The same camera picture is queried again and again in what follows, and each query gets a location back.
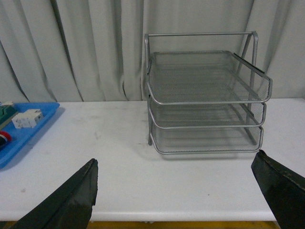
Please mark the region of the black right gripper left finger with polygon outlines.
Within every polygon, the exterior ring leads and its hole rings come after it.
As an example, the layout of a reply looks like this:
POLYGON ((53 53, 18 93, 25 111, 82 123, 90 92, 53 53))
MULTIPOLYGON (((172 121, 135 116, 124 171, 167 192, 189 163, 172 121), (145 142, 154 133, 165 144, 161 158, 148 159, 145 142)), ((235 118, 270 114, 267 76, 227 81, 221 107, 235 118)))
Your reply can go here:
POLYGON ((14 229, 85 229, 98 192, 98 161, 91 159, 32 211, 14 229))

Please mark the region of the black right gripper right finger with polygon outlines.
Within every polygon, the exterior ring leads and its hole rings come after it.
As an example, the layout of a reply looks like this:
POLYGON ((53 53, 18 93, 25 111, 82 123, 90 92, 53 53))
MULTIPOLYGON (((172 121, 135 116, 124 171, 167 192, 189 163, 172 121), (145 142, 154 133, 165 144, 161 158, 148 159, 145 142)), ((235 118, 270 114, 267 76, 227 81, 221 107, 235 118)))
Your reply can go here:
POLYGON ((258 186, 282 229, 305 227, 305 178, 260 150, 251 169, 258 186))

